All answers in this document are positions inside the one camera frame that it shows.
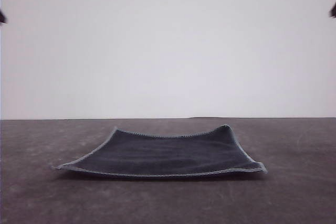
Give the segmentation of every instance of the dark object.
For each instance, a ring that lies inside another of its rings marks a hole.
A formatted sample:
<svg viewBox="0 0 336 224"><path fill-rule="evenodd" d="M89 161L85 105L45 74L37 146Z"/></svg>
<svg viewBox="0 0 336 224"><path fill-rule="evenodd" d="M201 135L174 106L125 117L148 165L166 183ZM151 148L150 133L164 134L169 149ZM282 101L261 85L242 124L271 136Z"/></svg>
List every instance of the dark object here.
<svg viewBox="0 0 336 224"><path fill-rule="evenodd" d="M131 178L267 172L262 163L244 152L228 125L186 136L152 136L115 129L91 153L56 168Z"/></svg>
<svg viewBox="0 0 336 224"><path fill-rule="evenodd" d="M6 19L5 15L0 10L0 23L6 23L6 22L7 22L7 19Z"/></svg>
<svg viewBox="0 0 336 224"><path fill-rule="evenodd" d="M336 4L334 7L330 10L330 17L336 18Z"/></svg>

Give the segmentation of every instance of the dark tabletop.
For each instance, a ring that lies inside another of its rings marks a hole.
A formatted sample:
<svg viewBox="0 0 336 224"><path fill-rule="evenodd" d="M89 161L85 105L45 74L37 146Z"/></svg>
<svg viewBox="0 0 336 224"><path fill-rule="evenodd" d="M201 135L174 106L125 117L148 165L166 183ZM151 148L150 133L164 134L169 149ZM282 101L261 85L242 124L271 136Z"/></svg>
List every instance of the dark tabletop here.
<svg viewBox="0 0 336 224"><path fill-rule="evenodd" d="M114 126L156 135L229 124L268 174L116 180L51 167L101 144ZM336 119L1 121L1 223L336 223Z"/></svg>

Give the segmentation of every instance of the stitched edge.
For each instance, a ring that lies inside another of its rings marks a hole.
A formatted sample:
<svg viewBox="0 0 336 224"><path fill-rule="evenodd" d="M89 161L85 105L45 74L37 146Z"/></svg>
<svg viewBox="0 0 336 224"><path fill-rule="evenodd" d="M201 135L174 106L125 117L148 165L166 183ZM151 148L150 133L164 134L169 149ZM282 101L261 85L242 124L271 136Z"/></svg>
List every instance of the stitched edge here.
<svg viewBox="0 0 336 224"><path fill-rule="evenodd" d="M85 172L85 173L93 173L93 174L101 174L101 175L109 175L109 176L119 176L119 177L190 177L190 176L205 176L211 174L222 174L222 173L232 173L232 172L265 172L265 167L262 163L256 162L260 165L259 168L251 168L251 169L244 169L244 168L230 168L225 170L216 170L213 172L207 173L188 173L188 174L122 174L122 173L102 173L94 170L86 170L77 167L66 167L64 169L73 170L75 172Z"/></svg>

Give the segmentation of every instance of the white backdrop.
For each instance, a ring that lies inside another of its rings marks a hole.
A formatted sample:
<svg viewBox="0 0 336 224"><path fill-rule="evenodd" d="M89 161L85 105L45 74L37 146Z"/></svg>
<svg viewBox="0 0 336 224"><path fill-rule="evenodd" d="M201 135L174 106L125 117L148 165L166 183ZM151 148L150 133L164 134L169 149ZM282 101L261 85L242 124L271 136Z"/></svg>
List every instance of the white backdrop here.
<svg viewBox="0 0 336 224"><path fill-rule="evenodd" d="M336 0L2 0L2 119L336 116Z"/></svg>

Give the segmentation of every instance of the denim fabric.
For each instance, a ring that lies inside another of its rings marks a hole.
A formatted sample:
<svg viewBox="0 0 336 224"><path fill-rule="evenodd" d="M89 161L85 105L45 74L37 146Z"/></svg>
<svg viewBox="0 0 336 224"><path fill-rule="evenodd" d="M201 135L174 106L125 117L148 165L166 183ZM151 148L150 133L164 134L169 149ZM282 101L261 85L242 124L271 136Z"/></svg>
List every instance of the denim fabric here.
<svg viewBox="0 0 336 224"><path fill-rule="evenodd" d="M132 178L267 172L262 163L244 152L228 125L184 136L153 136L114 129L95 150L56 168Z"/></svg>

